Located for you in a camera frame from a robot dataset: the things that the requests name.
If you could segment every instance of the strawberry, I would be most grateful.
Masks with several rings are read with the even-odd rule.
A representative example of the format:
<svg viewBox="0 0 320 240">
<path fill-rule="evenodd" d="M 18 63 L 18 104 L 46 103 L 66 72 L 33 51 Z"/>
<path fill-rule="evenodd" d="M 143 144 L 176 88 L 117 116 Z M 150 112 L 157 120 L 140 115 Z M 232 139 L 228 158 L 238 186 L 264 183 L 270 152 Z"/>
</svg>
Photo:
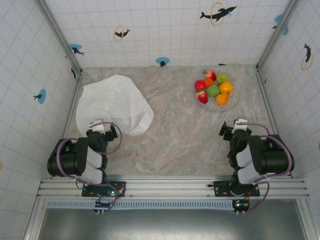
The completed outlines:
<svg viewBox="0 0 320 240">
<path fill-rule="evenodd" d="M 205 91 L 200 91 L 195 94 L 200 103 L 206 104 L 208 102 L 208 95 Z"/>
<path fill-rule="evenodd" d="M 194 83 L 194 89 L 197 92 L 201 92 L 201 91 L 205 90 L 206 89 L 205 81 L 203 81 L 203 80 L 196 81 Z"/>
<path fill-rule="evenodd" d="M 212 79 L 213 81 L 215 81 L 215 80 L 217 79 L 217 76 L 216 76 L 215 72 L 212 71 L 212 70 L 208 70 L 208 71 L 203 70 L 202 74 L 205 75 L 205 78 L 206 78 L 206 79 L 207 79 L 207 78 L 210 78 L 210 79 Z"/>
</svg>

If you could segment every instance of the white tile wall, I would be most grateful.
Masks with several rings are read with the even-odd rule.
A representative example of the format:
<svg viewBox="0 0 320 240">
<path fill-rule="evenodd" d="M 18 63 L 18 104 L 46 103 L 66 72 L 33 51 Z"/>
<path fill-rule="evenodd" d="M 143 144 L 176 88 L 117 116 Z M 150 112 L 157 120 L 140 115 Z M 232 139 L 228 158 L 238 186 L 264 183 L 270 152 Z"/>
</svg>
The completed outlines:
<svg viewBox="0 0 320 240">
<path fill-rule="evenodd" d="M 68 43 L 82 46 L 84 55 L 75 55 L 81 67 L 103 68 L 158 66 L 158 57 L 169 58 L 168 66 L 257 64 L 289 0 L 222 0 L 223 8 L 236 9 L 220 26 L 200 19 L 201 12 L 210 15 L 215 0 L 46 2 Z M 130 29 L 119 42 L 118 26 Z"/>
<path fill-rule="evenodd" d="M 67 65 L 34 0 L 0 1 L 0 239 L 24 235 L 75 87 Z"/>
<path fill-rule="evenodd" d="M 295 158 L 295 177 L 305 178 L 320 219 L 320 7 L 307 0 L 297 8 L 263 71 L 266 90 L 281 137 Z M 313 54 L 306 66 L 307 50 Z"/>
</svg>

